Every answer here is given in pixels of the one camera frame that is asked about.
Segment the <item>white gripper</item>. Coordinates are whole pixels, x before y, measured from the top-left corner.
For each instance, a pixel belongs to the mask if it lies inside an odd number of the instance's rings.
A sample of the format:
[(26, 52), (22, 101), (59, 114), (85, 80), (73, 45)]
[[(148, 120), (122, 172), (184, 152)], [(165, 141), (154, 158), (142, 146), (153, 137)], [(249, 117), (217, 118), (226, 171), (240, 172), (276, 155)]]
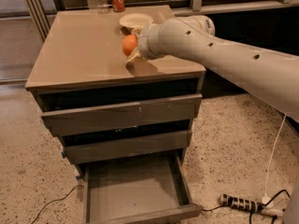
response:
[(132, 53), (127, 57), (127, 61), (133, 61), (134, 59), (147, 59), (155, 60), (163, 58), (165, 53), (163, 52), (159, 42), (159, 30), (160, 24), (150, 24), (143, 29), (134, 28), (131, 31), (132, 35), (138, 35), (137, 37), (137, 49), (134, 49)]

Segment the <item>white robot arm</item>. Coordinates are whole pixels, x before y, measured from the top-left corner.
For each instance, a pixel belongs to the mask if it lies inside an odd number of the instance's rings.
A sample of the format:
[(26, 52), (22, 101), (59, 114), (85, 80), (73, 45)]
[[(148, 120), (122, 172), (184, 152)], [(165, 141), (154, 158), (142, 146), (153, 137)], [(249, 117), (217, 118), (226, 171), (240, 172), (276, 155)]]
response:
[(228, 193), (272, 210), (293, 204), (298, 176), (299, 58), (217, 38), (205, 16), (173, 18), (138, 31), (136, 74), (175, 56), (205, 67), (204, 100), (185, 172), (204, 206), (201, 221), (281, 224), (280, 218), (220, 207)]

